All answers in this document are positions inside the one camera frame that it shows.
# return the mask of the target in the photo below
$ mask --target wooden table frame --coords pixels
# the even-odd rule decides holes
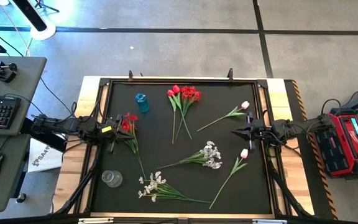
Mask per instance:
[[[78,107],[76,110],[77,116],[86,116],[89,115],[97,99],[100,99],[101,110],[106,112],[106,101],[108,99],[106,96],[109,95],[108,88],[109,82],[105,82],[105,79],[101,78],[113,78],[115,80],[121,80],[122,82],[128,82],[127,77],[84,77],[83,84],[80,91],[80,97],[78,99]],[[204,81],[210,82],[214,80],[216,82],[228,82],[228,78],[191,78],[191,77],[136,77],[132,82],[142,82],[145,80],[171,80],[171,81]],[[235,78],[235,81],[245,82],[245,81],[257,81],[257,79],[250,78]],[[291,109],[289,107],[289,102],[287,98],[287,93],[285,90],[284,81],[282,79],[259,79],[260,84],[259,96],[260,103],[256,102],[256,105],[261,105],[262,110],[268,110],[265,113],[264,120],[266,125],[270,124],[270,121],[274,119],[292,119]],[[102,121],[102,117],[98,114],[98,121]],[[290,147],[297,147],[298,141],[293,139],[288,141]],[[85,145],[78,146],[64,155],[64,160],[62,168],[60,171],[57,187],[55,190],[55,196],[53,198],[53,203],[55,208],[60,208],[70,195],[75,190],[78,185],[81,173],[90,167],[94,155],[96,152],[96,147],[88,147],[86,150]],[[270,149],[271,154],[275,154],[274,149]],[[302,159],[297,156],[294,152],[286,150],[283,148],[281,156],[278,156],[278,159],[274,159],[273,163],[275,164],[276,169],[279,173],[284,174],[285,181],[288,185],[288,188],[293,192],[297,201],[301,203],[303,208],[311,213],[313,212],[313,206],[311,203],[311,198],[309,194],[308,184],[305,176],[305,171],[303,169]],[[82,212],[84,209],[90,205],[90,200],[88,200],[91,195],[89,194],[90,185],[92,182],[89,182],[86,188],[84,189],[81,203],[78,203],[77,210]],[[278,212],[277,208],[283,214],[294,214],[291,211],[291,207],[286,202],[286,199],[283,197],[282,191],[275,184],[275,188],[272,189],[273,185],[269,184],[269,191],[271,197],[271,206],[273,213],[271,215],[261,215],[261,214],[167,214],[167,213],[92,213],[92,217],[147,217],[147,218],[274,218],[275,213]],[[275,205],[273,198],[277,198],[277,204]]]

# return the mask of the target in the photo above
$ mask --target concrete floor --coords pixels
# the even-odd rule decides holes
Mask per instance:
[[[46,3],[60,13],[42,15],[61,27],[257,28],[252,0]],[[358,0],[259,0],[259,6],[264,29],[358,30]],[[14,7],[5,8],[17,26],[29,25]],[[1,10],[0,26],[11,26]],[[25,52],[15,32],[0,35]],[[22,35],[29,42],[29,33]],[[266,40],[274,78],[298,82],[309,118],[319,114],[328,98],[345,102],[358,90],[358,35],[266,35]],[[59,32],[45,41],[32,40],[30,54],[48,58],[43,78],[66,104],[77,100],[84,75],[127,75],[132,70],[146,76],[224,77],[232,67],[235,77],[267,76],[257,34]],[[43,85],[38,87],[34,103],[50,116],[67,115]],[[29,114],[37,112],[31,108]],[[24,188],[29,200],[21,205],[11,201],[0,218],[48,213],[57,176],[57,171],[28,175]],[[329,180],[329,186],[339,218],[358,221],[358,180]]]

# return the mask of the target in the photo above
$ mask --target artificial flower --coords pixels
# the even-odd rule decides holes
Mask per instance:
[[[187,128],[186,121],[184,120],[185,117],[183,115],[183,110],[182,110],[182,106],[180,103],[180,91],[181,90],[178,85],[174,85],[172,88],[173,88],[173,90],[168,90],[167,93],[168,93],[168,99],[171,102],[172,109],[173,109],[173,128],[172,128],[172,144],[173,144],[173,140],[174,140],[174,136],[175,136],[175,113],[177,110],[177,106],[179,107],[179,110],[180,110],[180,113],[182,116],[182,121],[184,121],[184,123],[185,123],[187,133],[189,134],[190,139],[192,139],[192,138],[191,138],[190,132]]]
[[[178,85],[174,85],[174,86],[172,87],[172,89],[173,89],[173,92],[174,92],[175,94],[177,94],[177,93],[180,92],[180,88],[179,88]]]
[[[202,166],[208,166],[211,169],[218,169],[222,166],[222,162],[216,161],[217,159],[221,159],[221,153],[212,141],[208,141],[204,149],[194,153],[192,156],[182,159],[174,164],[159,167],[158,169],[189,163],[201,164]]]
[[[248,149],[243,149],[241,151],[241,158],[246,159],[248,157]]]
[[[168,96],[175,96],[175,92],[172,90],[168,90]]]
[[[125,117],[127,119],[122,121],[121,126],[122,126],[123,130],[127,131],[129,134],[134,136],[133,139],[131,139],[129,141],[125,141],[125,143],[129,146],[129,148],[135,154],[136,159],[140,165],[140,168],[142,169],[143,177],[146,178],[146,176],[144,174],[144,170],[143,170],[142,160],[140,159],[139,144],[137,142],[136,133],[135,133],[135,131],[136,131],[135,121],[138,120],[138,117],[136,115],[131,115],[130,113],[127,113],[125,115]]]
[[[218,121],[220,121],[220,120],[222,120],[222,119],[224,119],[224,118],[228,118],[228,117],[231,117],[231,116],[242,116],[242,115],[246,115],[246,113],[241,113],[241,112],[239,112],[239,111],[240,111],[240,110],[246,110],[246,109],[248,108],[248,106],[249,106],[248,101],[244,101],[244,102],[241,104],[241,107],[240,107],[240,108],[239,108],[238,106],[236,106],[232,111],[230,111],[230,113],[228,113],[228,114],[226,114],[225,116],[223,116],[223,117],[221,117],[221,118],[218,118],[218,119],[216,119],[215,121],[213,121],[213,122],[207,124],[206,126],[200,128],[199,130],[197,130],[197,132],[198,132],[198,131],[201,131],[201,130],[204,129],[204,128],[207,128],[208,126],[210,126],[210,125],[212,125],[212,124],[214,124],[214,123],[216,123],[216,122],[218,122]]]
[[[211,209],[212,206],[214,205],[216,199],[218,198],[219,194],[221,193],[223,187],[224,187],[224,186],[226,185],[226,183],[229,181],[230,177],[231,177],[233,174],[235,174],[237,171],[239,171],[241,168],[243,168],[245,165],[247,165],[246,163],[241,164],[242,160],[245,159],[245,158],[243,158],[243,156],[242,156],[244,150],[245,150],[245,149],[243,149],[242,152],[241,152],[241,159],[240,159],[240,161],[239,161],[239,158],[238,158],[238,157],[236,158],[236,162],[234,163],[233,169],[231,170],[229,177],[227,177],[226,181],[223,183],[222,187],[219,189],[219,192],[216,194],[214,201],[212,202],[211,206],[209,206],[209,209]]]
[[[242,108],[243,110],[246,110],[248,107],[249,107],[248,101],[245,101],[245,102],[243,102],[243,103],[241,104],[241,108]]]
[[[191,86],[191,87],[184,86],[183,88],[180,89],[180,91],[181,91],[181,99],[183,102],[182,103],[183,116],[186,116],[190,105],[192,105],[194,102],[199,102],[201,100],[201,92],[197,91],[195,86]],[[178,138],[179,136],[182,122],[183,119],[180,121],[176,138]]]
[[[144,180],[149,182],[148,185],[144,186],[144,191],[138,191],[139,198],[141,197],[151,197],[152,202],[156,202],[158,198],[160,199],[172,199],[172,200],[185,200],[189,202],[201,202],[201,203],[210,203],[202,200],[195,200],[189,197],[184,196],[179,191],[175,190],[173,187],[167,184],[167,180],[162,179],[161,172],[158,171],[153,175],[150,174],[150,180]]]

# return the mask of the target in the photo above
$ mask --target gray desk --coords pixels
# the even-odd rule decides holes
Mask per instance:
[[[17,75],[13,81],[10,83],[0,81],[0,96],[13,93],[32,100],[47,59],[42,57],[0,57],[0,60],[5,64],[15,63],[18,67]],[[0,129],[0,135],[19,134],[29,106],[30,103],[27,100],[22,100],[11,128]]]
[[[44,70],[46,58],[40,57],[0,57],[5,64],[16,63],[18,73],[10,83],[0,81],[0,96],[14,93],[32,100],[41,74]],[[6,209],[9,198],[17,187],[17,180],[22,174],[25,155],[29,149],[28,134],[19,134],[30,103],[22,100],[10,129],[0,129],[0,147],[8,136],[11,137],[2,149],[5,158],[0,174],[0,212]]]
[[[0,147],[7,136],[0,136]],[[20,134],[7,140],[1,152],[5,155],[0,174],[0,212],[7,206],[9,198],[16,187],[16,180],[21,175],[25,153],[30,144],[29,134]]]

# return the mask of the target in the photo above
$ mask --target red power station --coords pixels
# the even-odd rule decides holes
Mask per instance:
[[[358,119],[354,111],[329,114],[336,128],[316,133],[325,171],[331,177],[358,175]]]

